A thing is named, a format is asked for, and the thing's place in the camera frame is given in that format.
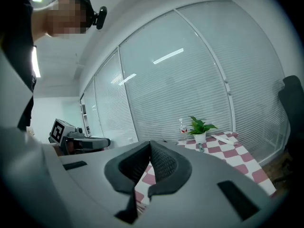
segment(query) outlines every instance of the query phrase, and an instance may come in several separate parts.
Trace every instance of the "floor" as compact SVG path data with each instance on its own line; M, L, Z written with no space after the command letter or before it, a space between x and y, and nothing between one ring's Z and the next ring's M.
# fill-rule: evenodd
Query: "floor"
M280 154L269 164L262 167L276 188L276 192L273 194L273 197L281 196L290 190L290 179L280 182L274 182L275 179L286 176L291 173L289 163L283 166L283 163L286 162L286 159L292 160L292 157L289 155L288 152Z

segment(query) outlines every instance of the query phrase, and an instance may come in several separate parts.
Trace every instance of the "table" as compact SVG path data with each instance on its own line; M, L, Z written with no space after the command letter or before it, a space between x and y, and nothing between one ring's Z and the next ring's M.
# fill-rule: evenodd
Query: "table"
M238 134L234 132L223 132L216 135L237 143L235 145L230 145L213 137L209 137L206 139L207 142L202 145L204 148L204 153L198 154L211 154L222 159L227 164L233 166L241 173L259 184L269 196L272 195L276 191L275 187L273 186L271 180L267 177L266 173L263 171L262 167L237 140ZM177 144L181 147L200 151L195 140L178 141ZM149 163L140 181L135 186L135 196L139 212L142 212L145 207L149 205L150 201L148 198L148 188L155 183L154 170L151 163Z

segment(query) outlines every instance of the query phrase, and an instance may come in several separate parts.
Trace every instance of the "white flower pot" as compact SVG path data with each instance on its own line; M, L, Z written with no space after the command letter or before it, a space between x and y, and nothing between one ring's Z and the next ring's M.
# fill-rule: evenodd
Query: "white flower pot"
M194 139L196 143L205 143L206 142L206 133L194 134Z

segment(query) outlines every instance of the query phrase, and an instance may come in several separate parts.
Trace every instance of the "black cap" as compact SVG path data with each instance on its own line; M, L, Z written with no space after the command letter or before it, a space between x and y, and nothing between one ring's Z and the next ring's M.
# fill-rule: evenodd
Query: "black cap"
M79 0L81 3L85 4L85 9L86 9L86 26L87 28L90 28L92 23L93 23L93 19L94 19L94 10L92 8L92 4L90 0Z

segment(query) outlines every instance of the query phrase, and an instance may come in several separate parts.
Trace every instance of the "checkered tablecloth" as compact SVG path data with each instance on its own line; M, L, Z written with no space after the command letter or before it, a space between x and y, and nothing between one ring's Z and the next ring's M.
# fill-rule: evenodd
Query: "checkered tablecloth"
M230 145L210 137L207 138L207 142L202 145L204 148L204 153L211 154L222 159L252 179L254 182L258 183L268 195L272 195L276 191L275 187L273 186L271 180L267 177L266 173L263 171L262 167L245 149L245 147L238 142L238 134L233 132L223 132L216 135L237 143L235 145ZM179 141L178 145L188 149L200 151L195 140ZM138 204L138 210L140 212L149 204L148 188L155 183L154 169L151 163L149 163L145 173L135 187L136 201Z

